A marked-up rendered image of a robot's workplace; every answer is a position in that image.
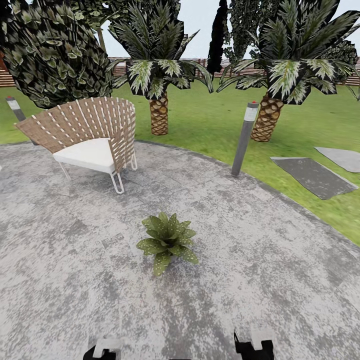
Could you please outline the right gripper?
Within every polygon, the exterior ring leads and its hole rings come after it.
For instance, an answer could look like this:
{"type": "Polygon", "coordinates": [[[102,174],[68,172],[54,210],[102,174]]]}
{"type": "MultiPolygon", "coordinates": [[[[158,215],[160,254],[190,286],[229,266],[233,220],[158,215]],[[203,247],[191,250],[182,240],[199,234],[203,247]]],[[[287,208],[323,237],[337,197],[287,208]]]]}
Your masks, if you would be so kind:
{"type": "Polygon", "coordinates": [[[262,349],[254,349],[250,341],[234,341],[236,353],[241,355],[242,360],[274,360],[273,342],[271,339],[264,339],[260,343],[262,349]]]}

